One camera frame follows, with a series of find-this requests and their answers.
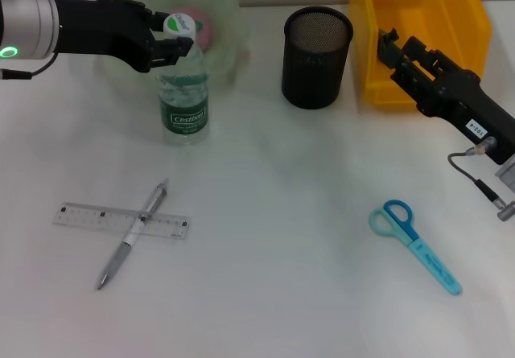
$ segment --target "light blue scissors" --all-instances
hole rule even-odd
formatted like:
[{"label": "light blue scissors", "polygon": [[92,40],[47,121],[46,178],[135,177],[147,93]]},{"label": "light blue scissors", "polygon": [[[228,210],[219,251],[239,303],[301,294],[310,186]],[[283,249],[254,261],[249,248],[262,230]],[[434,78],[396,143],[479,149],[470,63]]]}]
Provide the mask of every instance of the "light blue scissors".
[{"label": "light blue scissors", "polygon": [[[391,207],[395,205],[406,210],[408,214],[406,221],[402,221],[392,212]],[[383,216],[385,220],[388,221],[391,225],[390,230],[381,229],[377,226],[378,216]],[[424,264],[449,294],[459,294],[461,292],[461,285],[454,279],[445,265],[436,257],[435,253],[431,251],[431,248],[427,246],[426,242],[415,232],[411,223],[413,223],[413,211],[408,204],[401,200],[387,201],[383,208],[373,210],[369,217],[370,228],[375,233],[382,236],[396,237],[403,245],[408,247],[422,264]]]}]

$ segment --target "silver pen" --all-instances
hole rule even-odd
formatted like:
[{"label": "silver pen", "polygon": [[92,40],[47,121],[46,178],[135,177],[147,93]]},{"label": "silver pen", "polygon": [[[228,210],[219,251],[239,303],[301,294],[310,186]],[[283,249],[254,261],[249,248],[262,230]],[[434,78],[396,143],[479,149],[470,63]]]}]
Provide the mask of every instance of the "silver pen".
[{"label": "silver pen", "polygon": [[[158,210],[159,205],[163,202],[167,196],[168,179],[162,181],[152,192],[142,211],[154,213]],[[134,243],[138,239],[140,233],[145,228],[147,216],[139,217],[134,219],[134,223],[130,226],[129,230],[122,243],[118,246],[113,256],[109,259],[109,263],[102,271],[101,276],[98,279],[97,290],[101,290],[108,282],[110,282],[120,265],[126,259],[130,250],[134,246]]]}]

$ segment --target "bottle label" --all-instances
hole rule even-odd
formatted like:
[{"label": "bottle label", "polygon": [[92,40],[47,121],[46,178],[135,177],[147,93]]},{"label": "bottle label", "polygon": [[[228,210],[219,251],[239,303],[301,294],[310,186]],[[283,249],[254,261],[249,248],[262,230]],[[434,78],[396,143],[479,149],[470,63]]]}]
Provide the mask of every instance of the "bottle label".
[{"label": "bottle label", "polygon": [[189,135],[201,131],[208,124],[208,98],[198,105],[177,107],[161,103],[161,121],[172,133]]}]

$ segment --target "scissor blade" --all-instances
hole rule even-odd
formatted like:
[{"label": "scissor blade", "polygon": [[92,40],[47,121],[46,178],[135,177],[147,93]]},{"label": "scissor blade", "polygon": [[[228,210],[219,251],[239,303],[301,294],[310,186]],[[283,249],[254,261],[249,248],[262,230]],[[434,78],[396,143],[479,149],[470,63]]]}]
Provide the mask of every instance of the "scissor blade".
[{"label": "scissor blade", "polygon": [[408,249],[435,276],[449,294],[457,295],[461,292],[461,285],[423,239],[418,238],[408,245]]}]

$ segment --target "ruler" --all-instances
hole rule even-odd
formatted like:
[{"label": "ruler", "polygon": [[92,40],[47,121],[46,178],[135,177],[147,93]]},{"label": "ruler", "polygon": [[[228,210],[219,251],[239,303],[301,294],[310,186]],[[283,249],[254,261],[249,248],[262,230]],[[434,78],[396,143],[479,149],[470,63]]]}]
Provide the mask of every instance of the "ruler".
[{"label": "ruler", "polygon": [[127,232],[134,220],[146,222],[142,235],[175,239],[184,239],[192,222],[192,218],[187,216],[62,203],[52,223],[67,227]]}]

